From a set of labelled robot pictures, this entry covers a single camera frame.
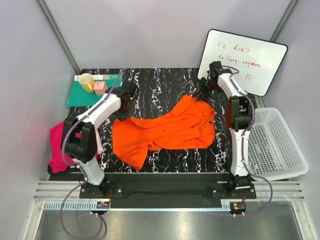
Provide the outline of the orange t shirt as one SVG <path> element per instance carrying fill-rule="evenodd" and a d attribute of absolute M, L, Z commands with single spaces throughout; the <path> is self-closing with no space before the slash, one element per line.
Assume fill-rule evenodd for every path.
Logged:
<path fill-rule="evenodd" d="M 113 153 L 141 170 L 149 151 L 206 149 L 214 141 L 215 110 L 185 95 L 167 114 L 153 119 L 116 119 L 112 125 Z"/>

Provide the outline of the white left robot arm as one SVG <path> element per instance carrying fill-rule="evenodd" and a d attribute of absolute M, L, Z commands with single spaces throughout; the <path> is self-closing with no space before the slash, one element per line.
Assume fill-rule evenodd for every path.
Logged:
<path fill-rule="evenodd" d="M 105 174 L 99 167 L 98 128 L 112 114 L 121 119 L 128 118 L 132 101 L 139 94 L 137 84 L 123 80 L 121 86 L 112 86 L 85 113 L 77 117 L 67 117 L 63 122 L 61 139 L 62 160 L 68 166 L 75 166 L 90 186 L 90 192 L 97 198 L 108 193 L 104 183 Z"/>

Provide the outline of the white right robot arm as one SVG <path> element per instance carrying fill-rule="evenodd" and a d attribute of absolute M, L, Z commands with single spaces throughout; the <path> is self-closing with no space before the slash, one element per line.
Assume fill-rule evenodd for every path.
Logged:
<path fill-rule="evenodd" d="M 207 101 L 213 90 L 222 90 L 228 98 L 225 122 L 232 140 L 232 163 L 229 179 L 220 189 L 232 198 L 239 198 L 250 191 L 252 176 L 249 172 L 249 135 L 255 118 L 254 96 L 246 93 L 234 78 L 240 71 L 223 66 L 220 61 L 209 64 L 207 77 L 202 77 L 193 97 Z"/>

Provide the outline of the pink cube box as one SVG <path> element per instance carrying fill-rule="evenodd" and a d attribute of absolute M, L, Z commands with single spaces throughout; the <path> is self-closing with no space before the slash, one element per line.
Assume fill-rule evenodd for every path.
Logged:
<path fill-rule="evenodd" d="M 103 96 L 108 89 L 105 81 L 95 81 L 93 90 L 97 96 Z"/>

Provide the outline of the yellow mug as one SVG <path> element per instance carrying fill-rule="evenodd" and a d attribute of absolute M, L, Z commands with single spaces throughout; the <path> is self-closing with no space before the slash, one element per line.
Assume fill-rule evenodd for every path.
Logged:
<path fill-rule="evenodd" d="M 90 73 L 81 74 L 78 78 L 78 82 L 87 93 L 91 94 L 94 92 L 95 81 Z"/>

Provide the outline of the white whiteboard with red writing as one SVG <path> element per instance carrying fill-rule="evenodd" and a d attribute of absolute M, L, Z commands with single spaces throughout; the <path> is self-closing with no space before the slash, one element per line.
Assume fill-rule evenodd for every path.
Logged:
<path fill-rule="evenodd" d="M 239 70 L 235 80 L 244 91 L 263 97 L 287 52 L 285 44 L 211 29 L 206 37 L 197 78 L 206 77 L 209 64 L 220 61 L 223 66 Z"/>

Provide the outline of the folded black t shirt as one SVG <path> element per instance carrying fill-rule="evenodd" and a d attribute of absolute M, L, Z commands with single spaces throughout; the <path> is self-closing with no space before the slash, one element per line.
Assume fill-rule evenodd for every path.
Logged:
<path fill-rule="evenodd" d="M 47 172 L 51 177 L 54 177 L 54 176 L 62 176 L 62 175 L 75 173 L 75 172 L 77 172 L 77 169 L 75 167 L 68 166 L 65 170 L 59 170 L 58 172 L 54 172 L 53 167 L 48 165 Z"/>

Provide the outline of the folded magenta t shirt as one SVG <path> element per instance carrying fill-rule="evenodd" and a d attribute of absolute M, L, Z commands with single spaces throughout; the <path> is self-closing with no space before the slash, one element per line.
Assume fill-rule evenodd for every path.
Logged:
<path fill-rule="evenodd" d="M 53 168 L 53 171 L 55 173 L 61 170 L 65 170 L 67 167 L 71 167 L 64 162 L 62 157 L 61 141 L 63 136 L 63 125 L 64 122 L 62 121 L 49 131 L 51 160 L 49 161 L 48 165 Z"/>

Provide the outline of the white perforated plastic basket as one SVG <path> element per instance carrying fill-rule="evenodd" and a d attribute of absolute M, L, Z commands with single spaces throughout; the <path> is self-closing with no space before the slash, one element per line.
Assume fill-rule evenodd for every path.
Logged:
<path fill-rule="evenodd" d="M 309 167 L 290 128 L 279 110 L 257 108 L 248 138 L 250 171 L 268 181 L 299 177 Z"/>

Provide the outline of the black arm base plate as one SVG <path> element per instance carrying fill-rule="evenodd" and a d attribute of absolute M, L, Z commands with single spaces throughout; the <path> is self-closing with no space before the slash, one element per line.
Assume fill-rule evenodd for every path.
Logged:
<path fill-rule="evenodd" d="M 80 189 L 82 199 L 111 198 L 111 209 L 205 209 L 222 206 L 221 200 L 254 200 L 250 191 L 232 197 L 220 192 L 227 186 L 228 173 L 107 173 L 101 187 L 87 183 Z"/>

